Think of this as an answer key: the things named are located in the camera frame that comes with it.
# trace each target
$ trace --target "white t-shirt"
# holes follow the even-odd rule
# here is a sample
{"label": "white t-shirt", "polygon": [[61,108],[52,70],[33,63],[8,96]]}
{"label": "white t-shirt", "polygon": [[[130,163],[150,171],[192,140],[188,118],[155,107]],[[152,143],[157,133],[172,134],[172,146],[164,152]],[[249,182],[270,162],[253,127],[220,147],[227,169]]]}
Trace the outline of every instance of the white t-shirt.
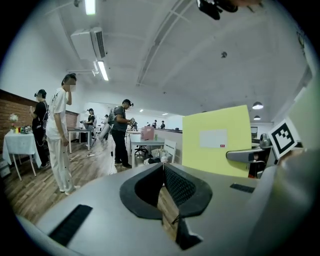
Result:
{"label": "white t-shirt", "polygon": [[61,135],[58,131],[55,115],[60,114],[62,130],[64,136],[68,138],[68,131],[67,131],[67,120],[66,120],[66,104],[68,102],[68,98],[66,95],[66,91],[61,87],[56,89],[54,92],[51,101],[49,102],[49,117],[48,122],[46,125],[46,136],[51,140],[58,140],[61,139]]}

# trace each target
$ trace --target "white flower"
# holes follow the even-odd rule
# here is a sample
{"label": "white flower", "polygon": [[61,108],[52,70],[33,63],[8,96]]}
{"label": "white flower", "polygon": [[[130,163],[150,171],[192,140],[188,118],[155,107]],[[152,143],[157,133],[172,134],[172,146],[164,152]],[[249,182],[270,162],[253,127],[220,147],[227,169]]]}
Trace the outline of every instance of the white flower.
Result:
{"label": "white flower", "polygon": [[9,119],[11,122],[17,122],[18,116],[16,114],[11,114]]}

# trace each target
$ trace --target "white label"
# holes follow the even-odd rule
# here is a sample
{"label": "white label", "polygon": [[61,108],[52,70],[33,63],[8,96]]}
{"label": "white label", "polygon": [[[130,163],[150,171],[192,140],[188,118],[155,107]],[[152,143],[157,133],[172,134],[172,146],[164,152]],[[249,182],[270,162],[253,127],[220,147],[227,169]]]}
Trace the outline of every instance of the white label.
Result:
{"label": "white label", "polygon": [[227,129],[202,130],[199,133],[199,141],[201,148],[226,149]]}

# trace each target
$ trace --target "dark pants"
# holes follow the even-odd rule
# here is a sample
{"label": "dark pants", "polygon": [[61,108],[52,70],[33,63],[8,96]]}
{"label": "dark pants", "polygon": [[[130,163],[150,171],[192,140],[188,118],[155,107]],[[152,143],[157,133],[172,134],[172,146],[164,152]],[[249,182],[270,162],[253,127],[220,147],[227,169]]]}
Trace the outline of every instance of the dark pants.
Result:
{"label": "dark pants", "polygon": [[42,128],[34,129],[33,135],[35,139],[36,149],[38,150],[38,154],[43,166],[49,161],[49,158],[46,155],[43,138],[45,136],[45,131]]}
{"label": "dark pants", "polygon": [[125,142],[125,131],[120,130],[112,130],[111,131],[114,143],[115,143],[115,157],[114,160],[116,162],[122,162],[123,165],[128,164],[128,152],[126,149],[126,142]]}

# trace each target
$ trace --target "white tablecloth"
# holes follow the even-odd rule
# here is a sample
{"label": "white tablecloth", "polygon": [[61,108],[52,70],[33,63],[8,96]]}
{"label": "white tablecloth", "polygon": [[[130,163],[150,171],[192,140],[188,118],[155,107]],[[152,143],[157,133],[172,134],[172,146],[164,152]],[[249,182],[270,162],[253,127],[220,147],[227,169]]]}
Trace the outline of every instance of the white tablecloth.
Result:
{"label": "white tablecloth", "polygon": [[41,160],[37,151],[36,141],[33,133],[21,134],[8,132],[4,136],[2,158],[11,165],[10,154],[15,155],[34,155],[38,167]]}

